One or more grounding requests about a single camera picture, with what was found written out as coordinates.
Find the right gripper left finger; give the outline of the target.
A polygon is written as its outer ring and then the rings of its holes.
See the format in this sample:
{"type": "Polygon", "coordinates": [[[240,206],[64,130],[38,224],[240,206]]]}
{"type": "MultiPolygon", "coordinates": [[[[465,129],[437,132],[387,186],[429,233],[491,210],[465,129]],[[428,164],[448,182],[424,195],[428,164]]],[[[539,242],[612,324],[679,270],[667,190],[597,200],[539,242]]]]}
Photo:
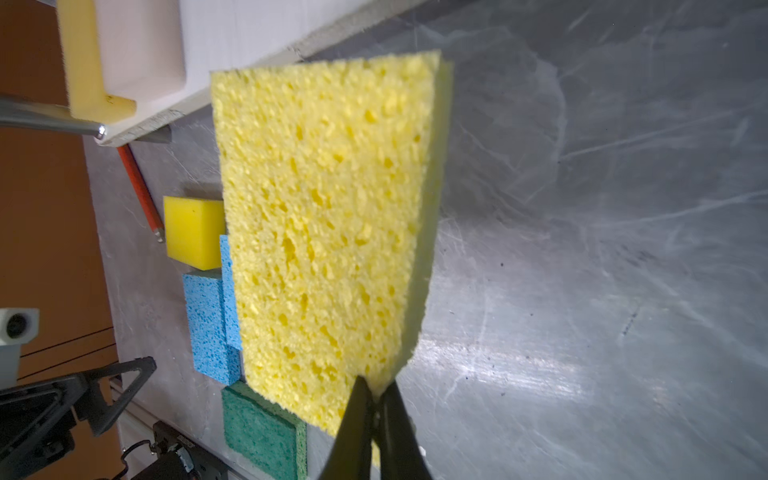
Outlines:
{"type": "Polygon", "coordinates": [[[370,478],[374,413],[373,395],[358,376],[320,480],[370,478]]]}

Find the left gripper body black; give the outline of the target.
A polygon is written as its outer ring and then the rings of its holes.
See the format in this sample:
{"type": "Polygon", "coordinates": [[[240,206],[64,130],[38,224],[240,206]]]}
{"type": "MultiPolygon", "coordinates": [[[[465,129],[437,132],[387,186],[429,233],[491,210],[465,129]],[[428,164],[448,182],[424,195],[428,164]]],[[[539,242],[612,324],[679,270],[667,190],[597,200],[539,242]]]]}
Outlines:
{"type": "Polygon", "coordinates": [[[70,454],[73,408],[86,393],[80,374],[1,392],[1,477],[25,479],[70,454]]]}

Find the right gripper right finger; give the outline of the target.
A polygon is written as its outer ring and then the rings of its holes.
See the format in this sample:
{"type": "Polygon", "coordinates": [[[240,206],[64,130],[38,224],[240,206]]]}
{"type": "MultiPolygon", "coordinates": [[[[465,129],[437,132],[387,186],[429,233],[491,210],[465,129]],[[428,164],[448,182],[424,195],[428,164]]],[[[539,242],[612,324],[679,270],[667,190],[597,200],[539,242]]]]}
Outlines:
{"type": "Polygon", "coordinates": [[[432,480],[396,382],[377,401],[374,419],[381,478],[432,480]]]}

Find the yellow porous sponge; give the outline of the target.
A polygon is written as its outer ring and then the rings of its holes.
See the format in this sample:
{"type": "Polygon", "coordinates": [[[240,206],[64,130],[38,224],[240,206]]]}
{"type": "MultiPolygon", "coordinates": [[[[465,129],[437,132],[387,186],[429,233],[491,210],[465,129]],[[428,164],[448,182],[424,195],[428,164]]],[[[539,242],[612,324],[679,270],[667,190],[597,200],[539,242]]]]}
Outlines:
{"type": "Polygon", "coordinates": [[[417,346],[452,86],[437,50],[211,77],[246,382],[327,434],[417,346]]]}

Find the long yellow foam sponge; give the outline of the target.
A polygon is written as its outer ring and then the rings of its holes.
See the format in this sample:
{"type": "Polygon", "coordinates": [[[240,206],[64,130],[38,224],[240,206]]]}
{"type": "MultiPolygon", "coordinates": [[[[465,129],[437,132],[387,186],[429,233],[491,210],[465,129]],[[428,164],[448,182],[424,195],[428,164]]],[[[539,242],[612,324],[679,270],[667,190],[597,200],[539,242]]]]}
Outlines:
{"type": "Polygon", "coordinates": [[[56,13],[71,115],[103,124],[133,116],[135,101],[106,92],[94,2],[57,1],[56,13]]]}

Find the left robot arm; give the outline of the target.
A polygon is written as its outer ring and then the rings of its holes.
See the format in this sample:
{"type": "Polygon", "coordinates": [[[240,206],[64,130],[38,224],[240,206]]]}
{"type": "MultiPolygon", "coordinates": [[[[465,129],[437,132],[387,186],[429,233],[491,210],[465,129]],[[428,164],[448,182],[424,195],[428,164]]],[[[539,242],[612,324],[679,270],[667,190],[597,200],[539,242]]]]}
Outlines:
{"type": "MultiPolygon", "coordinates": [[[[116,423],[134,396],[156,370],[151,357],[72,373],[1,391],[1,477],[26,479],[75,450],[72,430],[80,422],[97,438],[116,423]]],[[[146,446],[156,459],[135,474],[137,479],[226,479],[229,468],[196,441],[163,421],[153,437],[140,440],[121,454],[127,457],[146,446]]]]}

